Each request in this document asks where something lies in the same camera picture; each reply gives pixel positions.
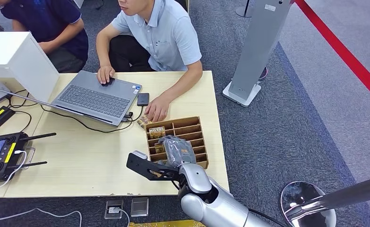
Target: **floor socket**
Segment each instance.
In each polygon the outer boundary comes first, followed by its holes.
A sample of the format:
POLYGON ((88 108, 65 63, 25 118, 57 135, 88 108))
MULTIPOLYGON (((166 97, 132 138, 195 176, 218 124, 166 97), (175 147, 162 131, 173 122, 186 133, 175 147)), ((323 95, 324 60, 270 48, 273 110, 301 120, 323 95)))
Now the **floor socket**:
POLYGON ((105 206, 104 219, 121 219, 122 212, 118 208, 123 209, 122 200, 108 200, 105 206))
POLYGON ((131 217, 148 216, 148 197, 133 198, 132 208, 130 209, 131 217))

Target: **wooden organizer box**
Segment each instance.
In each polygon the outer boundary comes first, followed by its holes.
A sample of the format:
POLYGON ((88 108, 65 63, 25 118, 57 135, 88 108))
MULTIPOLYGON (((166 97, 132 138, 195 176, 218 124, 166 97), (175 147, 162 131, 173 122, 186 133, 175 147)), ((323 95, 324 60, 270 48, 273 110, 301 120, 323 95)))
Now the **wooden organizer box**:
POLYGON ((156 154, 154 144, 158 143, 158 139, 150 139, 149 133, 149 129, 162 126, 165 127, 165 135, 174 135, 189 141, 192 145, 193 151, 195 152, 196 163, 204 169, 207 169, 208 156, 199 117, 181 118, 148 124, 146 126, 146 136, 150 161, 158 162, 159 160, 162 160, 164 163, 167 161, 167 153, 164 152, 156 154))

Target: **white stand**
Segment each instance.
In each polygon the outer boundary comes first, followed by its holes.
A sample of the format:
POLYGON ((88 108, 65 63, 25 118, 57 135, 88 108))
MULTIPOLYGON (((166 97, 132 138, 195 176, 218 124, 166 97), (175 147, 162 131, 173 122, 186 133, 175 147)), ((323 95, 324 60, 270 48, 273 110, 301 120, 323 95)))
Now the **white stand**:
POLYGON ((30 32, 0 32, 0 78, 15 78, 35 99, 48 102, 58 77, 30 32))
POLYGON ((227 97, 228 99, 230 99, 230 100, 232 100, 232 101, 234 101, 234 102, 236 102, 236 103, 238 103, 238 104, 240 104, 241 106, 243 106, 243 107, 248 107, 249 105, 250 105, 250 103, 251 103, 251 101, 253 101, 253 99, 254 99, 254 97, 256 97, 256 95, 257 95, 257 93, 260 91, 260 89, 261 89, 261 86, 260 85, 258 85, 258 84, 255 84, 254 86, 253 86, 253 89, 251 90, 251 92, 250 92, 250 95, 249 95, 249 97, 248 97, 248 99, 243 99, 243 98, 241 98, 241 97, 239 97, 239 96, 237 96, 237 95, 235 95, 234 93, 232 93, 232 92, 230 92, 229 91, 229 87, 231 86, 231 83, 232 82, 230 82, 227 86, 226 86, 226 88, 223 90, 223 95, 225 96, 225 97, 227 97))

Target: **wooden table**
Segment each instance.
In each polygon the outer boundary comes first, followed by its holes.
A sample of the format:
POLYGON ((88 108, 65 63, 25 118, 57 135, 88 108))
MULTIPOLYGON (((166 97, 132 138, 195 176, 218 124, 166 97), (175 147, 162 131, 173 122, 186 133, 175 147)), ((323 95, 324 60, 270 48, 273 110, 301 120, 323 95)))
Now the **wooden table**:
MULTIPOLYGON (((17 92, 17 91, 24 89, 15 79, 2 78, 0 79, 0 82, 4 83, 12 92, 17 92)), ((27 92, 22 92, 20 94, 25 96, 27 92)), ((13 105, 20 105, 23 103, 23 99, 12 97, 11 102, 13 105)), ((25 105, 30 105, 30 104, 33 104, 33 103, 30 101, 26 101, 25 103, 25 105)), ((0 107, 8 106, 8 105, 9 105, 8 100, 3 100, 2 102, 0 102, 0 107)), ((40 117, 43 114, 43 110, 38 106, 22 107, 22 108, 14 109, 14 110, 25 111, 25 112, 28 112, 32 116, 31 123, 25 129, 26 134, 28 134, 29 136, 32 136, 40 120, 40 117)), ((29 122, 29 116, 27 114, 16 113, 0 127, 0 135, 19 132, 26 126, 28 122, 29 122)), ((10 183, 7 183, 5 186, 0 188, 0 197, 3 197, 5 195, 5 192, 7 191, 9 184, 10 183)))
MULTIPOLYGON (((183 72, 117 73, 116 78, 143 85, 141 92, 150 100, 174 84, 183 72)), ((74 78, 62 74, 52 98, 74 78)), ((140 107, 130 111, 138 116, 140 107)), ((229 189, 213 77, 202 79, 170 105, 167 119, 200 116, 209 158, 207 174, 229 189)), ((75 116, 92 128, 112 130, 112 126, 75 116)), ((109 134, 90 131, 78 122, 44 112, 34 135, 56 132, 57 136, 34 140, 33 162, 48 164, 31 167, 17 174, 4 197, 174 195, 171 182, 152 182, 126 168, 128 154, 139 150, 148 155, 145 131, 135 122, 127 129, 109 134)))

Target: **laptop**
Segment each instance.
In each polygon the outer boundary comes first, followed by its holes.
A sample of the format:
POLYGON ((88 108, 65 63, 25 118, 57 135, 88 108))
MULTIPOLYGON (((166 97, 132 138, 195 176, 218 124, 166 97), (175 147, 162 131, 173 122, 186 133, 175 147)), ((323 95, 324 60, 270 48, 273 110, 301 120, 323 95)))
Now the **laptop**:
POLYGON ((0 91, 118 126, 141 88, 140 84, 114 78, 110 78, 108 84, 102 85, 94 73, 82 70, 51 104, 4 90, 0 91))

